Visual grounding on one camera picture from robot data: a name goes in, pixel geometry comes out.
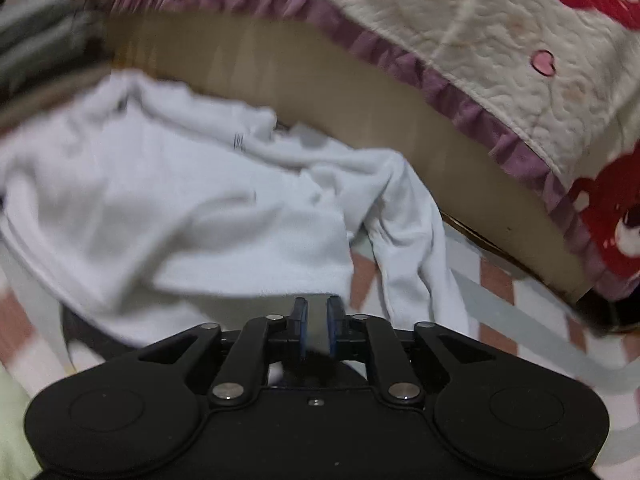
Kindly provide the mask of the white fleece garment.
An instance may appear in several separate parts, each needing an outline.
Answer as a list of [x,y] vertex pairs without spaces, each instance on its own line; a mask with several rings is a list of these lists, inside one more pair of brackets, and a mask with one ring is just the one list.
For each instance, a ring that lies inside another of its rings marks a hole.
[[122,70],[1,142],[1,233],[62,304],[146,346],[235,330],[297,296],[347,299],[369,237],[383,313],[466,333],[439,209],[388,148]]

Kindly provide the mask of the stack of folded grey clothes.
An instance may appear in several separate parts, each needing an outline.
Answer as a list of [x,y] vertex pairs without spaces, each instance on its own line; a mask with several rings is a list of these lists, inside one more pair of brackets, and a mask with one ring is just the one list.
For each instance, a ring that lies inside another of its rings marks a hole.
[[1,8],[1,131],[65,102],[111,70],[104,16],[80,0]]

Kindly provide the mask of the light green garment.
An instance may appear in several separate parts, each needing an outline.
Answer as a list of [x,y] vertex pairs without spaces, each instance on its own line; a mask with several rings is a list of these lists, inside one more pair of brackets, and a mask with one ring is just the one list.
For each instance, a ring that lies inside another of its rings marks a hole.
[[0,476],[2,479],[35,479],[41,468],[24,433],[29,396],[4,366],[0,382]]

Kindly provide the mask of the white quilt with red bears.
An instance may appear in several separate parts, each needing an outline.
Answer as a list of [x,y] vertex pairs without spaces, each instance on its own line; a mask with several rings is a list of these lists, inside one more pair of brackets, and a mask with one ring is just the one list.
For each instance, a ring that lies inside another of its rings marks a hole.
[[608,299],[639,283],[639,0],[96,0],[313,24],[529,183]]

